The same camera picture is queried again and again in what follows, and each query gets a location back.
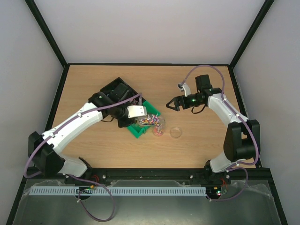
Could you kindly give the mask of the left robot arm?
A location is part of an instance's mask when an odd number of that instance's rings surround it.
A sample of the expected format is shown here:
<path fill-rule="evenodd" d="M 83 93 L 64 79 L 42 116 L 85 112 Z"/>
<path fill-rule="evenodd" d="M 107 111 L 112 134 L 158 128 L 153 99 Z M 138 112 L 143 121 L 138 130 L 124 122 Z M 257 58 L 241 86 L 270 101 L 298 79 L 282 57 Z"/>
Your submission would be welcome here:
<path fill-rule="evenodd" d="M 83 176 L 90 169 L 88 162 L 82 157 L 63 154 L 64 148 L 79 134 L 108 115 L 118 121 L 119 128 L 126 128 L 134 124 L 135 118 L 145 114 L 142 95 L 136 94 L 124 83 L 94 93 L 76 113 L 61 124 L 42 134 L 30 134 L 26 167 L 33 163 L 38 172 L 29 175 L 25 171 L 25 178 L 40 174 L 46 177 L 56 174 Z"/>

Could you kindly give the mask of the black bin with star candies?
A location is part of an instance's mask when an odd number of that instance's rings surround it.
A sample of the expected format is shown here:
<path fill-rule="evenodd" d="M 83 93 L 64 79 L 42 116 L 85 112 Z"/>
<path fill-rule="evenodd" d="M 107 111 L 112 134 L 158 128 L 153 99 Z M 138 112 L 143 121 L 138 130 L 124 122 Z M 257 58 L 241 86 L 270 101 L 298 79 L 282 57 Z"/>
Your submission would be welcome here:
<path fill-rule="evenodd" d="M 109 94 L 113 92 L 118 97 L 124 96 L 126 93 L 132 93 L 132 88 L 120 77 L 100 89 L 101 92 Z"/>

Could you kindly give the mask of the clear plastic jar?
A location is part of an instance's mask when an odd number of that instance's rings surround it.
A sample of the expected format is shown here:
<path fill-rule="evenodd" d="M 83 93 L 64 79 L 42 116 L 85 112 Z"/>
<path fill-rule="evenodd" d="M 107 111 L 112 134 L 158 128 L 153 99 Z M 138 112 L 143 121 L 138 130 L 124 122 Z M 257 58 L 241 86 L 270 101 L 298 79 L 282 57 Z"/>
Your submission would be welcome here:
<path fill-rule="evenodd" d="M 163 117 L 158 117 L 155 121 L 152 129 L 154 136 L 160 137 L 165 132 L 165 119 Z"/>

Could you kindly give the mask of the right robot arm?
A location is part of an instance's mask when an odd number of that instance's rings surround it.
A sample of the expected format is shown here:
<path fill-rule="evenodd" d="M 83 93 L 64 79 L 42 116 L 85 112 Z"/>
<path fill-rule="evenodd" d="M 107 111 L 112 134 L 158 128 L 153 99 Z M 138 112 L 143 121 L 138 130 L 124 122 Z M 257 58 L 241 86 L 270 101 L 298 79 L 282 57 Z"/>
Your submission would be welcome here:
<path fill-rule="evenodd" d="M 260 124 L 238 112 L 229 103 L 222 89 L 212 87 L 208 75 L 196 77 L 195 83 L 195 94 L 184 83 L 179 88 L 185 94 L 174 97 L 166 107 L 179 111 L 203 105 L 213 110 L 227 127 L 223 151 L 204 167 L 205 180 L 213 184 L 221 178 L 221 172 L 227 172 L 239 164 L 248 165 L 249 159 L 254 160 L 253 164 L 257 163 L 260 153 Z"/>

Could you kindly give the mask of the metal scoop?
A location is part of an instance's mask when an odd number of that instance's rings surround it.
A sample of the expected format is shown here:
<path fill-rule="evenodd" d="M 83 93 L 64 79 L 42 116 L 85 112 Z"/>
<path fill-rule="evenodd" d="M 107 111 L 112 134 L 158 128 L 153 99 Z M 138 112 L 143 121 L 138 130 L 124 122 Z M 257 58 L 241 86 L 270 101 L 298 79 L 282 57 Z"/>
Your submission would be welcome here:
<path fill-rule="evenodd" d="M 140 127 L 148 127 L 148 126 L 157 126 L 162 122 L 162 118 L 159 117 L 157 114 L 147 114 L 142 117 L 138 117 L 136 119 L 136 123 Z"/>

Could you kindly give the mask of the black bin with lollipop candies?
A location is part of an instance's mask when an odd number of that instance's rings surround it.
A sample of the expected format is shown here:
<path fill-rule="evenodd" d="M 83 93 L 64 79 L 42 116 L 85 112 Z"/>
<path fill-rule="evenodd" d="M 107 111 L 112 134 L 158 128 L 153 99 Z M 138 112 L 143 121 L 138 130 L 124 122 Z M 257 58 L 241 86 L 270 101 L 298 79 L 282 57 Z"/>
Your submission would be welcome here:
<path fill-rule="evenodd" d="M 128 104 L 129 105 L 142 105 L 143 104 L 143 96 L 142 93 L 138 93 L 134 95 L 134 97 L 131 97 Z"/>

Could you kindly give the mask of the green bin with gummies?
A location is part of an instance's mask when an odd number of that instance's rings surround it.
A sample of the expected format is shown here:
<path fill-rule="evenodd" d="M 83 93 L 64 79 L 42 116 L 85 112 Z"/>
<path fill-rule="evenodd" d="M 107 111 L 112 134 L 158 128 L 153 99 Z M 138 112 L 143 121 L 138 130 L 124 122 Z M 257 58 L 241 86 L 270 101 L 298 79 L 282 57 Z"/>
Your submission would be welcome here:
<path fill-rule="evenodd" d="M 143 101 L 142 103 L 143 106 L 146 107 L 147 113 L 148 114 L 154 114 L 157 116 L 161 115 L 161 112 L 159 110 L 157 110 L 150 102 L 148 102 L 147 100 Z M 127 127 L 127 130 L 135 137 L 135 138 L 139 138 L 140 136 L 142 136 L 143 134 L 145 134 L 147 132 L 147 130 L 150 128 L 150 126 L 145 126 L 145 127 L 141 127 L 137 124 L 132 124 L 130 126 Z"/>

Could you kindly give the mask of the clear jar lid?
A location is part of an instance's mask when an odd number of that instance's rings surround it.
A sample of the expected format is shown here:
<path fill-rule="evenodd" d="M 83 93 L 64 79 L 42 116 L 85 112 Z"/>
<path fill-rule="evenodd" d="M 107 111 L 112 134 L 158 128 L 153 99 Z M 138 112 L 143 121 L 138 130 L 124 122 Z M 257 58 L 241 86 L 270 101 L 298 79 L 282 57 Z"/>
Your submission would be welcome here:
<path fill-rule="evenodd" d="M 172 138 L 180 138 L 182 136 L 182 129 L 180 127 L 171 127 L 170 136 Z"/>

